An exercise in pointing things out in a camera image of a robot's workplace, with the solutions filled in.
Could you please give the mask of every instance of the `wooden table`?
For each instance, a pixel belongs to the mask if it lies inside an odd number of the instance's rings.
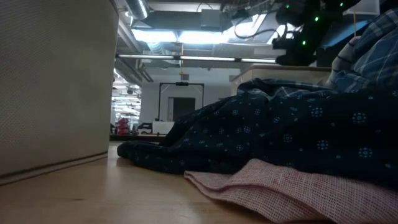
[[[204,197],[181,175],[132,166],[116,155],[0,187],[0,223],[267,223]]]

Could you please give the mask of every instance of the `white wall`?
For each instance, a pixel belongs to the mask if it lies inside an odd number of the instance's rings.
[[[201,86],[175,86],[170,85],[163,91],[160,101],[160,119],[167,120],[167,108],[170,97],[195,98],[195,108],[201,108]],[[204,104],[209,105],[218,101],[219,98],[230,96],[228,85],[205,85]],[[142,85],[141,98],[141,122],[151,122],[157,117],[159,99],[159,84],[145,83]]]

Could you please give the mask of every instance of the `blue plaid fabric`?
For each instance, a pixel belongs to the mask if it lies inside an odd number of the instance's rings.
[[[254,79],[238,93],[248,91],[268,100],[276,96],[328,97],[331,94],[398,85],[398,9],[375,18],[361,37],[355,37],[339,53],[325,86],[287,80]]]

